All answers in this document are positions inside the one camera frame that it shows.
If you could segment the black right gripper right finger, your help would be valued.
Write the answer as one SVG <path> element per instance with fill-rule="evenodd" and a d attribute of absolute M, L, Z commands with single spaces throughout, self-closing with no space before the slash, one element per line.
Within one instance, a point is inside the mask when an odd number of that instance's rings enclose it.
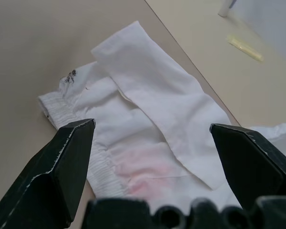
<path fill-rule="evenodd" d="M 210 133 L 241 207 L 251 208 L 261 196 L 286 196 L 286 156 L 263 135 L 224 124 L 212 124 Z"/>

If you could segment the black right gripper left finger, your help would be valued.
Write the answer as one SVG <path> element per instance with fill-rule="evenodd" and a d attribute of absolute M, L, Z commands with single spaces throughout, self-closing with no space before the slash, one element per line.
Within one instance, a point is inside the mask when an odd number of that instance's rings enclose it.
<path fill-rule="evenodd" d="M 61 127 L 18 175 L 0 201 L 0 229 L 66 229 L 86 182 L 93 119 Z"/>

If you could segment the white cloth garment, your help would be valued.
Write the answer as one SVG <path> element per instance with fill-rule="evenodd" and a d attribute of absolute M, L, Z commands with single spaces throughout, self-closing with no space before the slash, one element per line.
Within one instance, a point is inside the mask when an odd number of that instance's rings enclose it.
<path fill-rule="evenodd" d="M 195 198 L 238 206 L 209 131 L 230 124 L 199 82 L 134 22 L 39 97 L 52 125 L 96 123 L 87 179 L 97 198 L 140 198 L 183 212 Z"/>

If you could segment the yellow sticky note pad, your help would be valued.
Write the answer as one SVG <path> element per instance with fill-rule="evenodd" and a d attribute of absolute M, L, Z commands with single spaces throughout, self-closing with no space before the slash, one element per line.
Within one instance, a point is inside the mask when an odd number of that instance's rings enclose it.
<path fill-rule="evenodd" d="M 234 46 L 238 50 L 242 51 L 246 55 L 248 55 L 251 58 L 253 58 L 254 60 L 259 61 L 259 62 L 263 62 L 264 61 L 264 57 L 263 57 L 263 55 L 261 53 L 256 51 L 250 45 L 248 45 L 248 44 L 244 43 L 243 41 L 237 39 L 235 36 L 228 35 L 226 40 L 227 40 L 227 42 L 230 45 Z"/>

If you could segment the clear tube blue cap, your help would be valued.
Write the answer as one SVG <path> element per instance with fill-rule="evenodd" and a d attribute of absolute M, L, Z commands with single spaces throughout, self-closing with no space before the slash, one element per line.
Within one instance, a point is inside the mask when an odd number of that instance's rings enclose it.
<path fill-rule="evenodd" d="M 220 17 L 227 17 L 230 9 L 233 7 L 236 0 L 224 0 L 223 4 L 221 5 L 221 8 L 218 12 L 218 15 Z"/>

